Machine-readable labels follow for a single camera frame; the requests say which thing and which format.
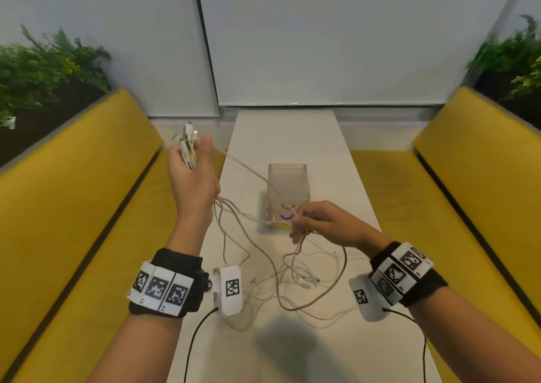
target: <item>table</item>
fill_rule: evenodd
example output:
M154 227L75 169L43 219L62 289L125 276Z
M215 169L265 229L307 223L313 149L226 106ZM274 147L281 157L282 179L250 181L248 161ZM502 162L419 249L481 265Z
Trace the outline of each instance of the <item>table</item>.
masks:
M269 163L305 163L312 201L330 200L379 228L366 191L351 159L340 127L332 111L328 110L259 110L240 111L228 149L239 160L263 176ZM232 200L243 211L265 216L266 183L251 172L227 159L220 179L222 196ZM275 230L263 224L244 221L247 232L281 265L281 256L294 250L287 230ZM227 232L252 254L242 266L245 291L250 281L272 275L268 260L243 235L231 214L225 214L222 225ZM322 248L343 252L324 238L310 238ZM222 233L214 221L203 244L203 268L224 266ZM317 248L305 243L303 251L310 254ZM228 240L228 264L239 264L246 256ZM423 335L419 328L401 316L389 314L383 321L366 322L356 309L356 302L348 280L370 271L366 257L356 250L348 250L347 268L336 287L320 301L308 308L318 317L328 318L341 311L355 308L333 325L314 328L304 323L299 314L286 312L276 299L263 304L253 324L250 306L230 319L236 327L247 327L237 332L213 314L199 329L195 339L188 371L189 383L195 382L422 382ZM299 255L299 260L320 277L331 280L337 271L333 257L323 253ZM260 291L274 288L274 280L260 284ZM321 294L321 286L305 289L297 284L280 286L281 296L297 305L311 301ZM261 304L251 299L253 308ZM189 314L183 323L179 344L169 374L169 382L182 381L190 339L201 318L213 308L213 298L206 295L201 310ZM407 313L401 305L395 309ZM312 325L324 327L331 321L316 320L300 314ZM439 382L440 377L432 357L426 353L427 381Z

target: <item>transparent box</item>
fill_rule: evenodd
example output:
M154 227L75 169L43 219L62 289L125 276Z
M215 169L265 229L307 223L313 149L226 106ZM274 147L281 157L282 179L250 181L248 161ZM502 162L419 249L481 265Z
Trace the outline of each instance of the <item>transparent box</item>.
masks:
M308 168L306 164L269 164L267 179L287 201L267 184L267 220L288 228L293 212L287 204L296 210L310 202Z

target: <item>green plant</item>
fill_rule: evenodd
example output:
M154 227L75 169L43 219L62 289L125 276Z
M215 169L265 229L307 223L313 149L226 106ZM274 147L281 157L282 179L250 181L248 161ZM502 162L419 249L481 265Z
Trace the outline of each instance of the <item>green plant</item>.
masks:
M509 94L510 97L526 95L537 88L541 88L541 56L532 64L529 74L519 76L513 79L512 82L520 83L520 85L511 91Z
M528 73L537 57L541 56L539 23L532 16L521 17L527 21L526 28L503 41L496 37L486 41L467 67L486 72Z
M52 40L37 41L22 26L31 42L0 46L0 127L15 127L13 109L32 109L58 101L56 91L71 79L80 79L109 91L109 83L99 72L99 63L109 61L103 48L84 46L79 38L73 42L60 28Z

